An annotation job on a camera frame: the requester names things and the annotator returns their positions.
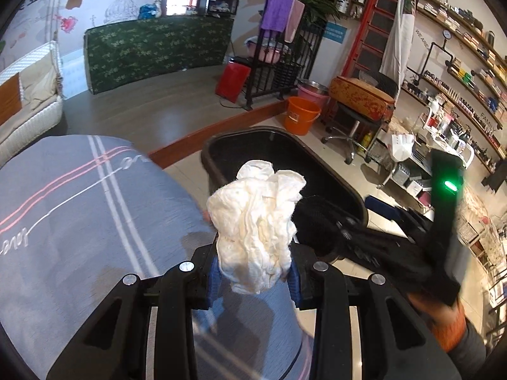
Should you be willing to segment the orange sleeve forearm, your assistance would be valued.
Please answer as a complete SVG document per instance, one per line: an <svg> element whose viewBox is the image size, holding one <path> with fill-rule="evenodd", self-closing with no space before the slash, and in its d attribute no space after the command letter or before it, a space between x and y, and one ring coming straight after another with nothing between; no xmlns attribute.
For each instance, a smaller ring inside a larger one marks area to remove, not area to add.
<svg viewBox="0 0 507 380"><path fill-rule="evenodd" d="M460 305L462 318L448 326L431 322L431 332L441 348L449 355L462 379L472 379L485 364L487 351L484 340L477 332Z"/></svg>

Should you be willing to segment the right hand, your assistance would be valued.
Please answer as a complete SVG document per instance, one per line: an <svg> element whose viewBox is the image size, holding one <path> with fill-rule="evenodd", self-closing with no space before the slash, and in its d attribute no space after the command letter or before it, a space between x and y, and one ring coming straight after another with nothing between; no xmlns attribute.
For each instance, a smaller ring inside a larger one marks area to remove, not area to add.
<svg viewBox="0 0 507 380"><path fill-rule="evenodd" d="M453 305L446 305L424 293L408 293L407 297L417 310L430 316L436 325L448 326L461 321L462 313L458 301Z"/></svg>

